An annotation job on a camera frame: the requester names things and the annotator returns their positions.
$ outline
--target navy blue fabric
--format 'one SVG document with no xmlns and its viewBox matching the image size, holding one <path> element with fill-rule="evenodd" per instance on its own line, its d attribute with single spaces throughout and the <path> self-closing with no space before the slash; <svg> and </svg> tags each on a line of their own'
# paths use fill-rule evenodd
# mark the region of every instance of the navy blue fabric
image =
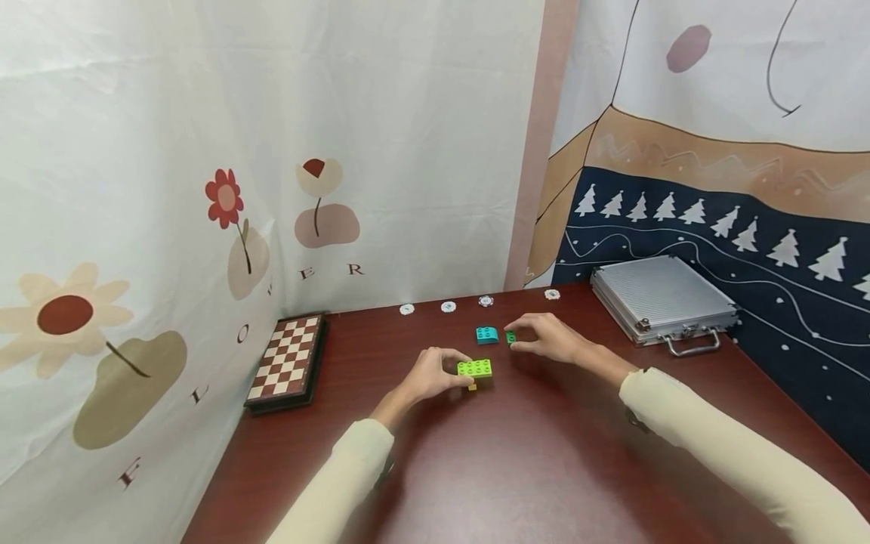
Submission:
<svg viewBox="0 0 870 544">
<path fill-rule="evenodd" d="M 573 210 L 595 184 L 594 212 Z M 620 215 L 601 213 L 622 191 Z M 641 192 L 648 218 L 627 215 Z M 673 192 L 674 215 L 658 221 L 657 208 Z M 704 224 L 679 216 L 704 199 Z M 726 238 L 711 227 L 739 205 Z M 733 241 L 757 217 L 757 252 Z M 798 267 L 767 257 L 795 230 Z M 836 246 L 846 255 L 842 281 L 817 279 L 813 265 Z M 870 225 L 778 212 L 740 193 L 706 192 L 662 181 L 586 167 L 553 272 L 554 285 L 589 279 L 592 268 L 660 254 L 689 263 L 742 308 L 732 337 L 786 393 L 865 469 L 870 470 L 870 300 L 854 286 L 870 274 Z"/>
</svg>

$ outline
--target long sleeve shirt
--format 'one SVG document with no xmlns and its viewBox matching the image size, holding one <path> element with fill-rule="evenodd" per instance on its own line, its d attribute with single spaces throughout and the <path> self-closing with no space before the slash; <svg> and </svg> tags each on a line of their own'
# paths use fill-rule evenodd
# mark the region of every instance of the long sleeve shirt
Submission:
<svg viewBox="0 0 870 544">
<path fill-rule="evenodd" d="M 870 543 L 870 524 L 812 468 L 650 368 L 630 374 L 619 397 L 638 421 L 691 453 L 747 497 L 795 544 Z M 330 544 L 371 491 L 392 448 L 375 420 L 351 425 L 267 544 Z"/>
</svg>

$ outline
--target white tree pattern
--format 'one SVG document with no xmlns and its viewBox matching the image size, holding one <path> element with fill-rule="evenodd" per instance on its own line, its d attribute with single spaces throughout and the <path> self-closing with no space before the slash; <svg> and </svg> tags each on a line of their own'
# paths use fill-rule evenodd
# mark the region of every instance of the white tree pattern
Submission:
<svg viewBox="0 0 870 544">
<path fill-rule="evenodd" d="M 846 241 L 849 238 L 842 236 L 837 245 L 827 250 L 827 253 L 816 259 L 814 265 L 808 266 L 816 273 L 816 279 L 830 278 L 834 281 L 843 281 L 840 271 L 843 269 L 843 258 L 846 256 Z"/>
<path fill-rule="evenodd" d="M 646 196 L 643 192 L 640 193 L 638 203 L 634 205 L 634 208 L 628 214 L 628 218 L 632 223 L 637 223 L 638 219 L 646 219 Z"/>
<path fill-rule="evenodd" d="M 864 293 L 864 300 L 870 300 L 870 274 L 863 278 L 864 281 L 855 286 L 855 289 Z"/>
<path fill-rule="evenodd" d="M 798 239 L 794 237 L 794 229 L 788 229 L 788 234 L 780 240 L 767 257 L 775 260 L 776 266 L 789 265 L 796 268 L 799 255 Z"/>
<path fill-rule="evenodd" d="M 583 197 L 583 200 L 580 200 L 580 203 L 577 205 L 577 209 L 574 210 L 574 213 L 579 213 L 582 218 L 587 213 L 591 213 L 595 211 L 595 184 L 589 185 L 589 191 L 586 192 L 586 195 Z"/>
<path fill-rule="evenodd" d="M 610 202 L 604 207 L 604 210 L 601 210 L 601 215 L 606 218 L 609 218 L 612 215 L 620 215 L 619 208 L 622 207 L 622 191 L 616 193 L 616 196 L 611 199 Z"/>
<path fill-rule="evenodd" d="M 734 209 L 728 212 L 724 218 L 716 221 L 716 225 L 711 226 L 713 232 L 716 233 L 716 236 L 721 236 L 722 238 L 728 238 L 728 233 L 731 231 L 732 225 L 734 225 L 734 221 L 737 219 L 737 210 L 740 209 L 740 206 L 734 206 Z"/>
<path fill-rule="evenodd" d="M 694 203 L 691 208 L 686 210 L 679 219 L 690 225 L 691 223 L 704 223 L 704 199 L 699 198 L 698 202 Z"/>
<path fill-rule="evenodd" d="M 749 224 L 745 231 L 741 232 L 737 235 L 737 238 L 734 239 L 733 243 L 737 246 L 737 251 L 749 251 L 749 252 L 757 252 L 755 249 L 755 231 L 758 230 L 758 225 L 756 222 L 758 221 L 758 216 L 753 219 L 753 222 Z"/>
<path fill-rule="evenodd" d="M 665 199 L 662 201 L 659 209 L 655 211 L 655 215 L 652 218 L 658 219 L 661 221 L 662 219 L 671 219 L 674 218 L 673 215 L 673 192 L 668 193 Z"/>
</svg>

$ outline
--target chessboard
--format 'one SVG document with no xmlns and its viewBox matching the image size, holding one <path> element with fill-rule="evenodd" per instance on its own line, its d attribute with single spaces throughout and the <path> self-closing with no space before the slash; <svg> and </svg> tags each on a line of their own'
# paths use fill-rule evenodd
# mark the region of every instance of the chessboard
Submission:
<svg viewBox="0 0 870 544">
<path fill-rule="evenodd" d="M 244 403 L 251 413 L 311 404 L 326 327 L 323 313 L 279 320 Z"/>
</svg>

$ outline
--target table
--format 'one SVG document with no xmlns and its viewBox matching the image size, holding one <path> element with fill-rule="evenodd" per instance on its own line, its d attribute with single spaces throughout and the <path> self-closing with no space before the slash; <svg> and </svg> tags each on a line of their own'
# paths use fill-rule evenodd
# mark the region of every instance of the table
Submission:
<svg viewBox="0 0 870 544">
<path fill-rule="evenodd" d="M 389 479 L 358 509 L 346 542 L 787 542 L 685 451 L 628 423 L 615 391 L 577 368 L 511 353 L 501 329 L 523 312 L 553 312 L 637 366 L 656 366 L 819 471 L 870 517 L 870 476 L 729 340 L 675 359 L 635 348 L 589 285 L 500 293 L 489 308 L 457 299 L 329 317 L 311 406 L 246 414 L 184 537 L 185 544 L 259 544 L 329 456 L 419 351 L 452 346 L 492 359 L 495 387 L 418 406 L 399 430 Z M 276 464 L 275 460 L 284 460 Z"/>
</svg>

